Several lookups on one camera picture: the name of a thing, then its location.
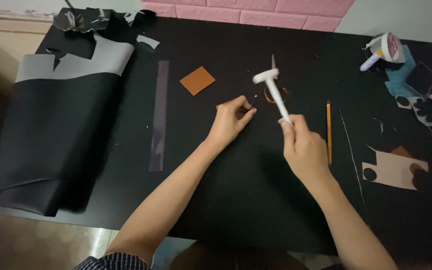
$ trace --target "yellow pencil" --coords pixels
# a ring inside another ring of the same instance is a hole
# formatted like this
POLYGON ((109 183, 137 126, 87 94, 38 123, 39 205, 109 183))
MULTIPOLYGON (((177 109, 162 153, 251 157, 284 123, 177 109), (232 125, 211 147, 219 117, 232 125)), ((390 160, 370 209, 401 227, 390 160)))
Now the yellow pencil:
POLYGON ((326 121, 328 128, 328 164, 331 165, 331 101, 326 102, 326 121))

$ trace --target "glue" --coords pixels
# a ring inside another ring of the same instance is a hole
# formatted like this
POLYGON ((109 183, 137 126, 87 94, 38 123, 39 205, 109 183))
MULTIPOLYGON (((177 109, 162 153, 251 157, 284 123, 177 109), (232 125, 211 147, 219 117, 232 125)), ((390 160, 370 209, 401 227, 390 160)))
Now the glue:
POLYGON ((373 53, 373 55, 371 55, 371 57, 369 57, 366 62, 364 62, 361 67, 359 68, 359 70, 361 71, 366 71, 368 70, 372 65, 374 65, 376 63, 376 61, 378 61, 381 57, 383 56, 383 50, 379 50, 375 53, 373 53))

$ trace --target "shirt sleeve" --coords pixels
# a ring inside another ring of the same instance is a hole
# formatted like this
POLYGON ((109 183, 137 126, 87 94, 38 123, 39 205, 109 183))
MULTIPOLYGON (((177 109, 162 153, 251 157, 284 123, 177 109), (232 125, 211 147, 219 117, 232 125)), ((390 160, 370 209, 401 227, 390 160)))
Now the shirt sleeve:
POLYGON ((138 256, 115 252, 100 259, 93 256, 87 257, 74 270, 150 270, 150 268, 138 256))

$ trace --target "blue paper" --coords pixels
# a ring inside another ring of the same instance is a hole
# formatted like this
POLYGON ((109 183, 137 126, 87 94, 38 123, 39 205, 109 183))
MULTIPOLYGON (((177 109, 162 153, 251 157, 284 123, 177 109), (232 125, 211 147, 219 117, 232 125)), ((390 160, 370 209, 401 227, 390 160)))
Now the blue paper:
POLYGON ((411 74, 416 63, 411 55, 410 48, 407 45, 403 45, 403 52, 406 62, 399 70, 385 69, 389 78, 389 81, 385 82, 386 87, 393 97, 420 97, 420 93, 416 92, 412 87, 405 83, 406 78, 411 74))

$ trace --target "table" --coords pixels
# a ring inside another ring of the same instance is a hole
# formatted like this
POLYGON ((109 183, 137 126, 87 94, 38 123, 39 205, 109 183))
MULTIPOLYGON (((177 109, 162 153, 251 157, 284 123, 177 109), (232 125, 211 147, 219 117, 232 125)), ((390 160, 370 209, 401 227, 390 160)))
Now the table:
MULTIPOLYGON (((264 85, 254 85, 252 77, 271 68, 274 54, 280 70, 277 84, 290 91, 288 111, 304 114, 310 130, 323 138, 326 101, 332 102, 331 171, 351 204, 391 255, 432 262, 431 133, 413 111, 396 106, 385 87, 384 73, 359 71, 366 59, 361 48, 371 40, 369 36, 175 18, 121 29, 110 24, 104 37, 134 44, 137 34, 144 33, 161 44, 155 51, 135 45, 122 76, 124 95, 107 143, 104 168, 88 193, 69 194, 81 199, 82 210, 60 210, 55 218, 48 218, 0 207, 0 214, 120 229, 204 140, 216 105, 242 94, 262 96, 264 85), (163 171, 149 172, 159 60, 170 61, 165 160, 163 171), (216 81, 192 96, 179 80, 200 66, 216 81), (380 124, 372 117, 384 123, 381 135, 380 124), (430 173, 422 189, 404 190, 363 180, 361 162, 375 163, 375 154, 366 145, 384 152, 403 145, 414 158, 428 161, 430 173)), ((417 63, 422 61, 432 69, 432 43, 403 40, 403 44, 417 63)), ((48 47, 90 58, 94 43, 88 36, 64 37, 51 27, 38 52, 48 47)), ((321 210, 282 156, 277 108, 263 98, 257 98, 254 106, 258 113, 208 168, 169 235, 335 255, 321 210)))

